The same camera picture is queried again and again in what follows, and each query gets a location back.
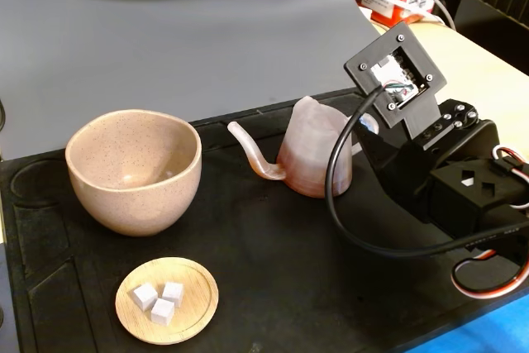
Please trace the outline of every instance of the rubber mat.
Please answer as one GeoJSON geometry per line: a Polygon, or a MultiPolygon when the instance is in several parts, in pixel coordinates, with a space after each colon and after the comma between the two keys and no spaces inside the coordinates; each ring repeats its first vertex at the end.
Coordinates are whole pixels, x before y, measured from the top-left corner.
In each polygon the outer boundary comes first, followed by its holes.
{"type": "MultiPolygon", "coordinates": [[[[361,101],[349,90],[320,99],[348,115],[361,101]]],[[[450,269],[468,251],[420,260],[370,254],[337,236],[324,200],[255,175],[226,124],[237,120],[272,160],[291,113],[289,103],[195,122],[203,144],[197,196],[152,237],[121,236],[95,222],[74,195],[63,150],[0,163],[21,351],[404,351],[527,292],[529,283],[491,301],[465,297],[451,285],[450,269]],[[162,349],[125,330],[114,299],[135,267],[166,256],[204,265],[217,281],[219,304],[198,335],[162,349]]],[[[347,227],[384,246],[446,240],[387,198],[362,154],[353,167],[351,188],[336,200],[347,227]]],[[[516,269],[502,258],[490,266],[472,281],[495,284],[516,269]]]]}

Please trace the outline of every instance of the wooden table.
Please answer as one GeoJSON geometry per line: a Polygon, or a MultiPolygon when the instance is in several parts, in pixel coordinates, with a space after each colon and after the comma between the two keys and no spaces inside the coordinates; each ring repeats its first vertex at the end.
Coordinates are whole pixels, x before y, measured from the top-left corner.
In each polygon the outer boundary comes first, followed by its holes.
{"type": "Polygon", "coordinates": [[[523,130],[529,126],[525,108],[529,76],[445,26],[418,22],[411,28],[448,81],[437,94],[437,102],[453,98],[473,104],[482,119],[498,125],[502,143],[529,156],[529,140],[523,130]]]}

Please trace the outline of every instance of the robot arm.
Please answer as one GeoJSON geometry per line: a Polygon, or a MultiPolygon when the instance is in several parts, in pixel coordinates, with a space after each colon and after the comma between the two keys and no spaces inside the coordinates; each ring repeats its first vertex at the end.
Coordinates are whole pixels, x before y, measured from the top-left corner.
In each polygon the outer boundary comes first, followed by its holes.
{"type": "MultiPolygon", "coordinates": [[[[455,266],[454,284],[473,298],[493,298],[498,289],[503,294],[516,288],[529,274],[529,221],[520,211],[529,208],[529,165],[516,152],[499,147],[495,124],[480,120],[471,104],[449,99],[437,105],[434,94],[446,80],[405,23],[386,32],[345,67],[368,96],[364,108],[373,103],[390,135],[397,134],[392,128],[402,123],[407,140],[400,147],[389,144],[355,123],[356,114],[341,138],[354,130],[386,194],[454,240],[416,250],[373,246],[343,227],[332,195],[327,194],[337,226],[355,244],[389,257],[434,255],[461,247],[484,251],[470,260],[504,256],[521,267],[516,285],[509,280],[494,289],[467,289],[455,276],[464,263],[455,266]],[[509,156],[500,157],[500,150],[509,156]]],[[[365,109],[357,113],[361,116],[365,109]]],[[[339,154],[341,138],[331,154],[327,183],[332,181],[332,160],[339,154]]]]}

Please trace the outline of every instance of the sugar cube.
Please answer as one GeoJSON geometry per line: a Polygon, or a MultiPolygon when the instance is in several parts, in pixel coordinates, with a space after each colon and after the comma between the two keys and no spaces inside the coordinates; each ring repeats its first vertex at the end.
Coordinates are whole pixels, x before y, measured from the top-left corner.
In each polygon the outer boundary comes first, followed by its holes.
{"type": "Polygon", "coordinates": [[[150,283],[145,283],[132,292],[132,298],[136,305],[142,311],[145,311],[151,308],[156,299],[158,299],[158,293],[150,283]]]}
{"type": "Polygon", "coordinates": [[[156,303],[150,312],[150,320],[161,326],[168,326],[174,315],[174,302],[165,299],[156,299],[156,303]]]}
{"type": "Polygon", "coordinates": [[[174,302],[174,306],[176,308],[179,308],[182,305],[183,284],[168,281],[167,283],[165,283],[162,298],[166,301],[174,302]]]}

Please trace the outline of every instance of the ceramic bowl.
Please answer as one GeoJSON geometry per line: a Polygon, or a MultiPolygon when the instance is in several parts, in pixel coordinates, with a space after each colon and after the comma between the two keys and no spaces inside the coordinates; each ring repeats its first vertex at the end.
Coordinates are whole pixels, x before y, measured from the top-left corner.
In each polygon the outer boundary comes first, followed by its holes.
{"type": "Polygon", "coordinates": [[[133,109],[81,128],[66,146],[66,162],[92,217],[123,235],[149,236],[171,226],[192,202],[202,145],[187,122],[133,109]]]}

